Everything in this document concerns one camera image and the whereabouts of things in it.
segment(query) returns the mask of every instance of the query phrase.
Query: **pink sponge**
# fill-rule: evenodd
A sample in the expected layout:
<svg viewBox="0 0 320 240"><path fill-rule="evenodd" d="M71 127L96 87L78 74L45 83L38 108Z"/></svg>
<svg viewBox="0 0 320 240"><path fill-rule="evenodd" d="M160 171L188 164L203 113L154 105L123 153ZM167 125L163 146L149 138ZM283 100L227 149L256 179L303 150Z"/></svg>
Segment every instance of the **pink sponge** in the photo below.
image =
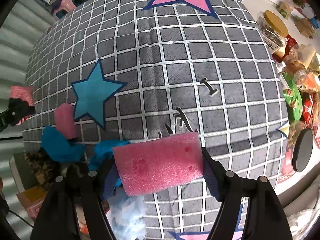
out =
<svg viewBox="0 0 320 240"><path fill-rule="evenodd" d="M54 120L56 129L69 140L77 137L75 121L73 119L73 110L70 104L62 104L54 111Z"/></svg>
<svg viewBox="0 0 320 240"><path fill-rule="evenodd" d="M113 155L129 196L156 193L202 176L197 132L114 147Z"/></svg>

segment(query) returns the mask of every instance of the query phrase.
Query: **red sponge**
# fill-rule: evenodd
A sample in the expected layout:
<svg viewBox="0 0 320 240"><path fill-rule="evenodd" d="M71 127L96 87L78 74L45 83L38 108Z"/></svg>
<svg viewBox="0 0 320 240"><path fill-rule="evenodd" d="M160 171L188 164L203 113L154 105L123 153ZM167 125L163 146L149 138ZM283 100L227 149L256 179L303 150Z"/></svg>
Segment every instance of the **red sponge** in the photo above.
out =
<svg viewBox="0 0 320 240"><path fill-rule="evenodd" d="M202 176L197 132L114 147L113 155L129 196L156 193Z"/></svg>

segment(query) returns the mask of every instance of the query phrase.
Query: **gray grid fabric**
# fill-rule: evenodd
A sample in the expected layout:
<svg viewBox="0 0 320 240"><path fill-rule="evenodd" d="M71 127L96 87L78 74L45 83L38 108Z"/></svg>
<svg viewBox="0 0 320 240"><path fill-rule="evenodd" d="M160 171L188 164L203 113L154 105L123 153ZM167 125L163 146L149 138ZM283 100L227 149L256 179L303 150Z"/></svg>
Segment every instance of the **gray grid fabric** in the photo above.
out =
<svg viewBox="0 0 320 240"><path fill-rule="evenodd" d="M45 33L30 57L26 84L36 115L25 121L26 150L41 145L55 108L75 105L71 82L88 77L100 57L108 79L128 84L106 103L106 131L88 117L76 122L86 159L97 142L141 142L188 132L174 123L180 107L214 160L241 177L265 175L273 186L286 140L281 84L260 32L240 0L210 0L215 19L184 4L141 11L150 0L91 0ZM210 97L208 83L218 89ZM220 204L203 179L147 195L147 238L168 231L209 231ZM247 200L241 223L246 214Z"/></svg>

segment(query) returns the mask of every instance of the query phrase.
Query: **yellow lid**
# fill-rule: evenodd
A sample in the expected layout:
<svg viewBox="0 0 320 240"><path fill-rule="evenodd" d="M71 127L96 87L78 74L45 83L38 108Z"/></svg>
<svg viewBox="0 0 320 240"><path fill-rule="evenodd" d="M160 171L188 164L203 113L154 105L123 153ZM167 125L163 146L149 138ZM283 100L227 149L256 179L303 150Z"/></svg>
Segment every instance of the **yellow lid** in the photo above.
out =
<svg viewBox="0 0 320 240"><path fill-rule="evenodd" d="M288 36L289 32L287 27L277 15L275 15L273 12L265 11L263 16L271 28L274 29L280 36Z"/></svg>

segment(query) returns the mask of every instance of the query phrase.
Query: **corrugated metal wall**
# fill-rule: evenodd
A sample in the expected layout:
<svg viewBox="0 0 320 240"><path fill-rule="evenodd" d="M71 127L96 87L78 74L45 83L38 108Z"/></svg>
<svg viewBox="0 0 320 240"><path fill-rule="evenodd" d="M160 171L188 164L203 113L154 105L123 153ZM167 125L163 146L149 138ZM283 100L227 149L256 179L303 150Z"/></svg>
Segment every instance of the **corrugated metal wall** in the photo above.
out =
<svg viewBox="0 0 320 240"><path fill-rule="evenodd" d="M52 16L34 0L19 0L0 28L0 112L8 107L10 87L23 85L33 45L55 22ZM0 176L9 208L27 219L27 212L16 197L18 188L12 177L9 160L23 152L21 127L9 126L0 133ZM22 240L30 239L31 228L12 214L7 217Z"/></svg>

